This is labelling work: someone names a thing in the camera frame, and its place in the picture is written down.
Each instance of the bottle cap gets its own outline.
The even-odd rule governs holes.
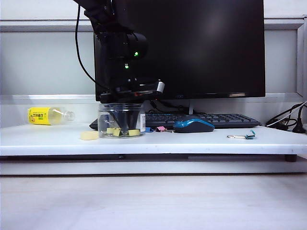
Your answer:
[[[67,121],[73,121],[75,119],[75,113],[74,112],[71,112],[71,111],[67,111],[65,112],[64,114],[64,118],[65,120]]]

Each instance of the clear plastic container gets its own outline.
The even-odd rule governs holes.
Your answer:
[[[133,138],[145,135],[142,104],[100,104],[98,131],[101,138]]]
[[[28,109],[28,122],[35,125],[60,125],[75,119],[72,111],[63,107],[32,107]]]

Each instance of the monitor screen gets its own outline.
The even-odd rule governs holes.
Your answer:
[[[162,99],[265,96],[261,0],[119,0],[149,49],[137,78],[165,83]]]

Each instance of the wooden floor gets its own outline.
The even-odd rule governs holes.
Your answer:
[[[0,182],[1,230],[307,229],[307,174]]]

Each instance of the plastic bottle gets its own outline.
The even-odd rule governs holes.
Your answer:
[[[63,107],[32,107],[28,109],[28,122],[36,125],[60,125],[75,119],[74,112]]]

